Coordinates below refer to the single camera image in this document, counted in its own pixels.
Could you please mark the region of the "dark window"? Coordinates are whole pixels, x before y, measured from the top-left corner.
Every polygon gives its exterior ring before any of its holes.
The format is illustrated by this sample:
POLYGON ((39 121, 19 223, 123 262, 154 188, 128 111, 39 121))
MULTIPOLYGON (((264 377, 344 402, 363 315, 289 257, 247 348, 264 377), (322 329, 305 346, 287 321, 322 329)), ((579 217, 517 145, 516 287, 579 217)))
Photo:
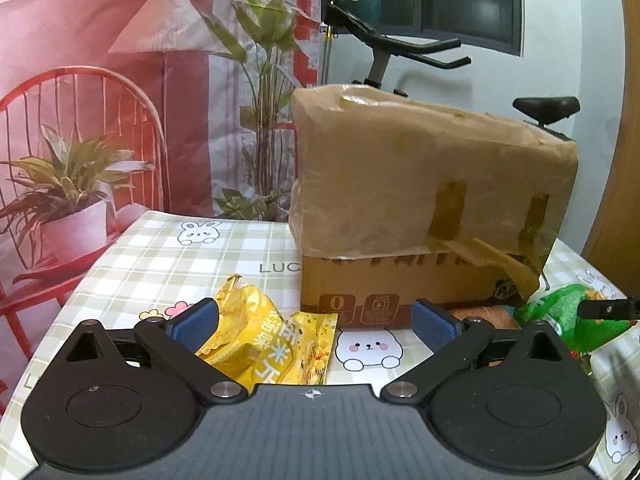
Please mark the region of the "dark window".
POLYGON ((522 0, 338 0, 385 35, 446 39, 519 55, 522 0))

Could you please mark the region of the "checkered bunny tablecloth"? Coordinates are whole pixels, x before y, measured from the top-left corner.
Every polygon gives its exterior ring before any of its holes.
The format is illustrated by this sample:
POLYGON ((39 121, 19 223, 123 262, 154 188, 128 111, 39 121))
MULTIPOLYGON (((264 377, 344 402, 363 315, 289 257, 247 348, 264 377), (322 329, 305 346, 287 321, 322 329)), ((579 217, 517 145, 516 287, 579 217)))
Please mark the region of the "checkered bunny tablecloth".
MULTIPOLYGON (((169 315, 213 297, 227 278, 239 274, 245 283, 260 288, 287 317, 299 308, 298 252, 286 223, 221 221, 219 236, 211 243, 183 245, 178 238, 192 223, 208 219, 186 218, 148 211, 107 249, 75 288, 53 321, 34 356, 17 382, 1 421, 1 479, 23 479, 36 461, 21 430, 25 399, 64 340, 86 318, 96 318, 106 328, 130 328, 149 313, 169 315)), ((550 290, 544 286, 534 296, 550 294, 569 284, 584 284, 608 298, 622 293, 597 269, 562 240, 556 240, 544 267, 550 290)), ((404 349, 393 368, 367 366, 353 372, 332 356, 326 384, 371 384, 378 394, 388 382, 432 355, 411 330, 391 330, 404 349)), ((614 429, 637 433, 639 446, 639 326, 591 353, 591 375, 613 415, 614 401, 622 402, 623 415, 608 422, 614 429)), ((591 467, 603 479, 626 479, 639 463, 634 454, 614 452, 603 439, 591 467)))

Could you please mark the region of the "large green snack bag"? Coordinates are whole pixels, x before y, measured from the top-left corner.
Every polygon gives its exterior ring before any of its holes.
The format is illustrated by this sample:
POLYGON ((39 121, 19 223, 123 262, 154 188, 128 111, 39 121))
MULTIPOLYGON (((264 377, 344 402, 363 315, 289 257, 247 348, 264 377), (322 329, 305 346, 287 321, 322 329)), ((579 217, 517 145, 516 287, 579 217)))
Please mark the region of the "large green snack bag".
POLYGON ((567 349, 578 353, 597 350, 631 328, 630 321, 580 318, 578 307, 584 300, 605 300, 605 296, 588 286, 570 284, 516 308, 513 317, 521 327, 535 320, 546 321, 567 349))

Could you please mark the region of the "brown biscuit pack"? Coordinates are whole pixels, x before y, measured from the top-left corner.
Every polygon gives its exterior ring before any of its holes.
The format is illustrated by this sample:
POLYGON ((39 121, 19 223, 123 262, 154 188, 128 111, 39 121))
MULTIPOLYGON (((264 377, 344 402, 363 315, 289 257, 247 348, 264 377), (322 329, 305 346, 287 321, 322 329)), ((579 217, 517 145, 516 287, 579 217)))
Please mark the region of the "brown biscuit pack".
POLYGON ((514 320, 511 311, 500 306, 453 308, 449 309, 448 313, 458 320, 464 320, 465 318, 482 318, 492 324, 497 330, 518 330, 520 328, 518 322, 514 320))

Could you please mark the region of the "wooden door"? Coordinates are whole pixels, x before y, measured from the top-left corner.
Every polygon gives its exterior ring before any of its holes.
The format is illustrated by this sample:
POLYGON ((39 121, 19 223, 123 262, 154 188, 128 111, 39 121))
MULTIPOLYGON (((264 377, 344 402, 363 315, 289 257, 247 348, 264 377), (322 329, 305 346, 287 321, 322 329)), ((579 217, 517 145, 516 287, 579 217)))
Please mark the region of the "wooden door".
POLYGON ((624 294, 639 293, 639 0, 622 0, 625 85, 612 167, 582 254, 624 294))

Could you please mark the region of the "black exercise bike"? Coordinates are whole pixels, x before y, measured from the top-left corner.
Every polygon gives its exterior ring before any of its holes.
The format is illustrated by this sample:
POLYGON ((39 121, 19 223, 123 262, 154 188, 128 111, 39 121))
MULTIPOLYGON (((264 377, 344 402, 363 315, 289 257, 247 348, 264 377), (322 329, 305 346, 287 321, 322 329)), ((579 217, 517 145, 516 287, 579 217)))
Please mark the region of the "black exercise bike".
MULTIPOLYGON (((437 40, 430 44, 414 44, 390 38, 378 32, 369 23, 360 20, 355 14, 337 6, 337 14, 340 18, 340 26, 365 44, 372 52, 373 61, 363 81, 354 80, 353 84, 365 84, 366 86, 381 89, 388 62, 396 58, 406 58, 412 62, 426 65, 436 70, 458 70, 472 64, 472 58, 464 56, 453 61, 439 61, 432 58, 432 54, 454 50, 462 46, 459 38, 437 40)), ((570 138, 562 132, 550 128, 551 125, 561 120, 568 119, 579 113, 582 107, 577 96, 526 96, 512 101, 512 107, 520 114, 527 117, 526 122, 541 130, 551 133, 552 136, 568 141, 570 138)))

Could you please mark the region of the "printed room backdrop cloth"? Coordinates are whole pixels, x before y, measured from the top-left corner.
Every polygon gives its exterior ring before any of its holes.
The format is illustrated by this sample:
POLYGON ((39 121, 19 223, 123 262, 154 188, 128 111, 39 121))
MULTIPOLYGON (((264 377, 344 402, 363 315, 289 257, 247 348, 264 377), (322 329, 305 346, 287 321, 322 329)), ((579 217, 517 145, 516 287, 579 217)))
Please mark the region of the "printed room backdrop cloth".
POLYGON ((143 211, 282 221, 320 0, 1 0, 1 310, 63 301, 143 211))

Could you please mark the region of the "cardboard box with plastic liner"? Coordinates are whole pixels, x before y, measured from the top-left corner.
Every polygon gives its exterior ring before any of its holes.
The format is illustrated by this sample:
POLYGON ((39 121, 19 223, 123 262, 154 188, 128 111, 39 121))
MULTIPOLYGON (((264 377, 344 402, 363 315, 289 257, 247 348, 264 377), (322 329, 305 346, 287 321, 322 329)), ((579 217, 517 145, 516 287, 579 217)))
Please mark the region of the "cardboard box with plastic liner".
POLYGON ((573 140, 350 84, 296 90, 292 115, 304 311, 403 328, 420 298, 518 306, 539 289, 574 188, 573 140))

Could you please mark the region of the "yellow snack bag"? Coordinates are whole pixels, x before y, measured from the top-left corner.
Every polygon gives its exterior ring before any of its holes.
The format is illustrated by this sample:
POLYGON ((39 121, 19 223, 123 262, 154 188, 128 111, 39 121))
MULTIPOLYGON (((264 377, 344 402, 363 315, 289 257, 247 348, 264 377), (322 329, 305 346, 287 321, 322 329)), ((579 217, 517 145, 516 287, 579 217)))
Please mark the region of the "yellow snack bag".
POLYGON ((238 274, 216 292, 216 332, 196 355, 248 391, 258 384, 321 385, 337 330, 335 313, 285 318, 272 300, 238 274))

